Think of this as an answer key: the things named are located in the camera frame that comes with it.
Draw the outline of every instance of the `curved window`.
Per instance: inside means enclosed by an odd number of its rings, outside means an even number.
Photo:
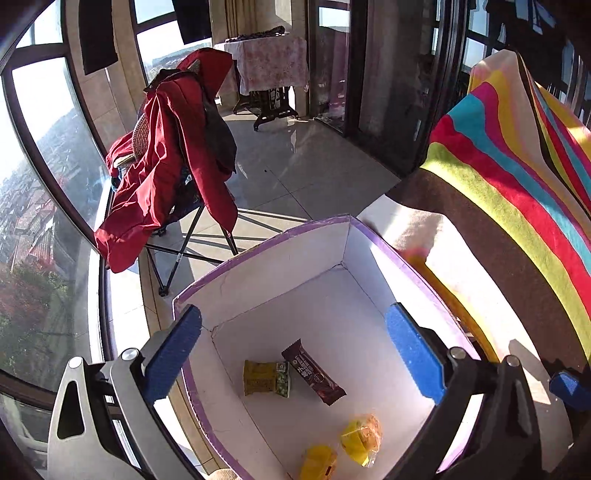
[[[134,3],[138,23],[174,12],[172,0],[135,0]]]
[[[90,361],[88,270],[98,254],[39,182],[12,130],[4,92],[0,129],[0,369],[55,391],[71,357]],[[45,136],[59,137],[55,132],[50,125]],[[57,168],[69,157],[59,146],[55,152]]]
[[[61,20],[60,20],[60,1],[56,0],[46,10],[37,17],[33,25],[25,33],[18,47],[28,45],[40,45],[42,43],[60,43]]]
[[[161,69],[175,68],[192,51],[212,46],[211,38],[183,43],[171,0],[129,0],[129,7],[146,83]]]
[[[84,220],[94,226],[108,174],[63,58],[12,72],[27,127],[47,166]]]
[[[211,38],[183,44],[176,21],[138,33],[139,53],[148,82],[156,77],[160,69],[175,68],[193,50],[211,46]]]

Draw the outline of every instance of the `chocolate bar wrapper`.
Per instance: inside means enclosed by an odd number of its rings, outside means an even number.
[[[332,405],[346,395],[345,391],[312,360],[302,347],[301,339],[287,347],[281,354],[327,405]]]

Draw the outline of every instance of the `yellow packaged bun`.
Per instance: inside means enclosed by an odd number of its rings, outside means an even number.
[[[340,443],[355,462],[370,467],[382,442],[382,427],[375,415],[352,420],[340,436]]]

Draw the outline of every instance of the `red cloth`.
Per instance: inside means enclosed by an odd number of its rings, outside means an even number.
[[[232,56],[202,48],[191,53],[178,68],[186,69],[195,59],[201,61],[203,86],[209,98],[214,98],[233,65]],[[109,216],[95,232],[97,248],[114,273],[129,268],[152,232],[166,224],[176,198],[183,152],[212,218],[231,232],[238,217],[225,185],[230,175],[219,170],[206,146],[202,91],[195,78],[177,75],[147,95],[144,112],[150,126],[148,150],[127,172],[114,195]],[[131,133],[118,139],[107,155],[112,176],[118,175],[113,161],[129,153]]]

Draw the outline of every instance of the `food package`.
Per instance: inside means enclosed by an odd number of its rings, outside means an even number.
[[[290,375],[287,362],[257,363],[244,360],[244,394],[275,392],[290,396]]]
[[[336,452],[328,445],[314,445],[306,451],[300,480],[329,480],[335,466]]]
[[[347,425],[340,436],[340,444],[355,462],[371,467],[382,442],[382,427],[373,414],[363,415]]]
[[[302,347],[301,339],[292,343],[281,354],[327,405],[332,405],[346,395],[345,391],[312,360],[310,354]]]

